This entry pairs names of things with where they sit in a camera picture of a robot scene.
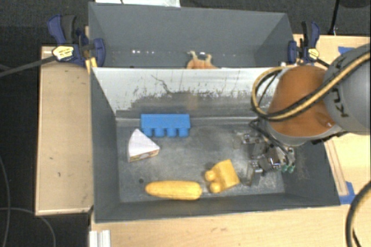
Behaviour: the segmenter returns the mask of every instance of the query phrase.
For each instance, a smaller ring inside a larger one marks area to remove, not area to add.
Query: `bin floor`
[[[239,184],[234,188],[212,194],[203,175],[215,163],[231,159],[237,175],[246,176],[248,153],[246,147],[234,149],[235,131],[242,132],[246,125],[192,126],[187,138],[152,138],[161,150],[155,157],[129,163],[126,150],[130,135],[137,128],[117,124],[118,167],[121,202],[156,201],[144,191],[147,183],[160,180],[189,180],[200,183],[201,198],[228,197],[232,195],[272,194],[285,191],[280,172],[269,172],[250,187]]]

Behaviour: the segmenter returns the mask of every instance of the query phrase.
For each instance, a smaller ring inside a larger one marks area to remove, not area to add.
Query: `yellow toy object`
[[[211,55],[206,55],[205,60],[198,59],[196,53],[194,51],[190,51],[190,55],[192,59],[187,64],[187,69],[210,69],[210,68],[217,68],[211,63]]]
[[[210,184],[212,193],[219,193],[240,183],[230,159],[218,162],[211,170],[205,173],[205,179]]]
[[[202,189],[194,181],[155,181],[146,185],[146,193],[159,198],[193,201],[201,196]]]

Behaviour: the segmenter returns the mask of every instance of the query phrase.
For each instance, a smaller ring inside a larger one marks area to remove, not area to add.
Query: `gray box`
[[[254,114],[250,89],[266,68],[230,70],[137,70],[95,68],[92,73],[94,215],[97,222],[218,215],[238,212],[338,205],[323,144],[296,150],[292,174],[271,172],[251,187],[238,185],[208,193],[203,174],[230,158],[240,176],[247,170],[244,148],[234,150],[235,131]],[[272,93],[268,93],[267,104]],[[154,138],[160,153],[127,162],[131,133],[142,113],[188,113],[188,138]],[[199,201],[171,201],[147,195],[157,180],[200,182]]]
[[[253,81],[287,60],[292,32],[283,13],[89,4],[90,38],[103,38],[107,58],[91,74],[94,215],[98,223],[220,215],[338,205],[323,144],[297,149],[292,174],[272,172],[251,187],[207,191],[203,174],[230,158],[241,176],[247,152],[234,150],[235,132],[255,119]],[[213,55],[222,70],[181,70],[187,51]],[[265,96],[267,106],[272,89]],[[160,153],[127,162],[131,133],[142,113],[187,113],[190,136],[154,138]],[[151,197],[157,180],[198,181],[200,200]]]
[[[89,3],[91,39],[103,38],[106,67],[184,68],[187,52],[218,67],[273,67],[292,40],[284,13]]]

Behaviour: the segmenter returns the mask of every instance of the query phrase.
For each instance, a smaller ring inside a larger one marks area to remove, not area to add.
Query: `wooden table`
[[[330,63],[338,46],[359,47],[366,37],[321,36],[317,48]],[[42,48],[42,57],[51,48]],[[37,215],[88,212],[93,205],[89,77],[68,63],[41,68]],[[334,170],[358,192],[370,180],[370,137],[345,135],[334,139],[339,165]],[[345,246],[349,206],[262,213],[94,224],[111,231],[119,246]],[[358,213],[355,226],[362,246],[371,246],[371,200]]]

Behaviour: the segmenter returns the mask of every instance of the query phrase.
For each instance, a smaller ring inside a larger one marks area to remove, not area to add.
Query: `blue toy block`
[[[142,132],[147,137],[188,137],[191,128],[189,114],[142,114]]]

